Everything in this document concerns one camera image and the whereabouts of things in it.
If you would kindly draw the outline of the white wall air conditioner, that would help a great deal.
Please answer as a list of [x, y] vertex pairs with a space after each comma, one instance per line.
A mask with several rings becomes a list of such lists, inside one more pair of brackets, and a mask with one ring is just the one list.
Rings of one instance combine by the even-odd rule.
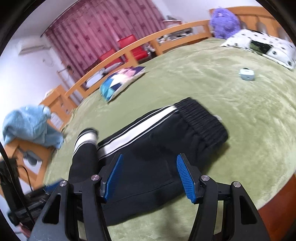
[[25, 55], [37, 51], [49, 50], [51, 46], [42, 38], [26, 38], [21, 39], [17, 43], [16, 49], [18, 55]]

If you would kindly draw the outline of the wooden bed frame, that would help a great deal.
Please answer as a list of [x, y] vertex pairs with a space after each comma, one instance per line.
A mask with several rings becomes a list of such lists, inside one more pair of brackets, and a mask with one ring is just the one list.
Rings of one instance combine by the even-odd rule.
[[[238, 17], [243, 27], [253, 31], [266, 31], [274, 37], [284, 38], [287, 36], [287, 33], [280, 23], [263, 7], [235, 6], [229, 7], [229, 11]], [[200, 34], [193, 34], [176, 40], [167, 40], [163, 44], [160, 44], [157, 40], [161, 36], [198, 26], [201, 26], [204, 29]], [[139, 60], [133, 54], [133, 50], [136, 48], [140, 49], [146, 46], [152, 47], [156, 55], [159, 56], [182, 45], [190, 45], [201, 42], [210, 38], [210, 35], [211, 30], [209, 27], [209, 20], [179, 24], [163, 31], [158, 31], [148, 35], [137, 41], [133, 41], [126, 45], [123, 49], [112, 52], [103, 59], [102, 64], [96, 64], [86, 73], [86, 75], [90, 76], [91, 74], [97, 72], [99, 68], [111, 64], [123, 55], [127, 55], [128, 58], [120, 66], [121, 68], [136, 66], [139, 63]], [[97, 90], [102, 82], [102, 80], [99, 80], [88, 89], [76, 83], [70, 87], [68, 91], [66, 91], [66, 97], [70, 97], [75, 91], [78, 91], [84, 98], [86, 98]], [[21, 148], [31, 150], [35, 154], [39, 155], [42, 164], [38, 173], [25, 169], [23, 154], [20, 151]], [[6, 145], [5, 149], [9, 157], [16, 158], [19, 177], [34, 188], [41, 187], [43, 185], [46, 169], [54, 149], [52, 147], [45, 148], [41, 145], [20, 139], [15, 139], [10, 144]], [[292, 190], [293, 186], [295, 186], [295, 176], [292, 176], [287, 184], [284, 185], [284, 187], [281, 188], [281, 190], [275, 195], [275, 197], [273, 197], [268, 204], [264, 205], [259, 210], [271, 240], [283, 240], [289, 235], [293, 225], [295, 225], [295, 208], [292, 206], [293, 201], [295, 201], [295, 191]]]

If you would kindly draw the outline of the purple fluffy plush toy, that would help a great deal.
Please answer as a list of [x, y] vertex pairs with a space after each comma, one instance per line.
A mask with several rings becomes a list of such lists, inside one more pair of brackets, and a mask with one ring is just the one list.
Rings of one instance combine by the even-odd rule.
[[211, 13], [210, 26], [218, 39], [228, 39], [241, 30], [239, 19], [225, 8], [217, 8]]

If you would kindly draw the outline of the white black-dotted pillow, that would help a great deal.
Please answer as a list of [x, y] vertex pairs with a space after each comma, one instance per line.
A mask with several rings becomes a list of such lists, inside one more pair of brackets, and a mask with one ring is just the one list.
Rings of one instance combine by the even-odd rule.
[[295, 45], [266, 33], [243, 29], [229, 37], [221, 46], [253, 52], [289, 70], [295, 69]]

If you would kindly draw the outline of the black tablet on pillow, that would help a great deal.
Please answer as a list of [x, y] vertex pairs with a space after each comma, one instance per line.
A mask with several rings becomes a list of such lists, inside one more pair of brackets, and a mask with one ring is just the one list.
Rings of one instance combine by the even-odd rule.
[[269, 44], [251, 40], [249, 43], [249, 48], [250, 50], [253, 50], [257, 53], [266, 54], [272, 48], [272, 46]]

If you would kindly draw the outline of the light blue fluffy blanket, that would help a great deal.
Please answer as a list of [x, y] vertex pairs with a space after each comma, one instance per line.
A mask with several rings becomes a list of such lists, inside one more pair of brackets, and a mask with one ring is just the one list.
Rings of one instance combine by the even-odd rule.
[[3, 121], [3, 141], [26, 140], [44, 147], [60, 149], [64, 142], [61, 132], [48, 124], [51, 110], [45, 105], [27, 105], [8, 113]]

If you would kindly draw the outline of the small light blue box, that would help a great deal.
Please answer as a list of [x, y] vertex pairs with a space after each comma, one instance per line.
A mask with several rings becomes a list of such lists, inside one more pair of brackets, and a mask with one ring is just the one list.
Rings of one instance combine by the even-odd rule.
[[253, 81], [255, 79], [254, 71], [249, 68], [242, 68], [239, 70], [239, 76], [246, 81]]

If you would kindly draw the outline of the maroon patterned curtain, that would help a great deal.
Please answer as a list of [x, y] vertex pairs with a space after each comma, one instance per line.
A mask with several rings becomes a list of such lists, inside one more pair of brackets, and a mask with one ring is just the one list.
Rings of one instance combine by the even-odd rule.
[[153, 1], [78, 1], [60, 15], [44, 34], [78, 81], [118, 41], [141, 39], [165, 28]]

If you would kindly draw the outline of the wooden bedside table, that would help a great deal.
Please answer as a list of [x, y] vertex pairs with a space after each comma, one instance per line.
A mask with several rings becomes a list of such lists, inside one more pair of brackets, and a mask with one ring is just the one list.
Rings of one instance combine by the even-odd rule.
[[70, 97], [66, 97], [66, 91], [62, 85], [51, 90], [41, 104], [49, 107], [50, 111], [57, 116], [54, 123], [51, 121], [52, 118], [48, 120], [48, 123], [59, 131], [62, 131], [69, 122], [72, 112], [78, 107]]

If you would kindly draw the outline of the green bed blanket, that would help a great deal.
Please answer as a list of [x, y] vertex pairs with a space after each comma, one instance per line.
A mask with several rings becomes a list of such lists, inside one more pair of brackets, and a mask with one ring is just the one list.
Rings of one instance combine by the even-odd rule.
[[[44, 182], [68, 177], [74, 142], [93, 127], [104, 139], [156, 108], [192, 97], [226, 127], [229, 138], [207, 173], [239, 181], [260, 210], [295, 176], [295, 72], [257, 54], [222, 47], [210, 38], [174, 49], [145, 64], [146, 72], [110, 103], [94, 92], [64, 127], [62, 148]], [[249, 68], [255, 79], [240, 78]]]

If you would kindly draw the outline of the black pants with white stripe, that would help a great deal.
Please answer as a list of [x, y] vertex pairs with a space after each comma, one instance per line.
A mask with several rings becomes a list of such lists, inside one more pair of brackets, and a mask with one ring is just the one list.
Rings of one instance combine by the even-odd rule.
[[85, 181], [121, 153], [119, 183], [103, 206], [107, 225], [116, 225], [183, 193], [178, 154], [203, 169], [227, 139], [227, 130], [217, 117], [188, 97], [144, 114], [101, 141], [96, 130], [83, 130], [74, 145], [68, 179], [72, 184]]

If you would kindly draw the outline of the colourful geometric cushion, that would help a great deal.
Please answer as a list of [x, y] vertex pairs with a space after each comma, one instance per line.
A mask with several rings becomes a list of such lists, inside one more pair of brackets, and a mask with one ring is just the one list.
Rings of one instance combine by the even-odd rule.
[[122, 68], [114, 72], [99, 88], [102, 98], [106, 102], [112, 101], [144, 73], [145, 67], [142, 66]]

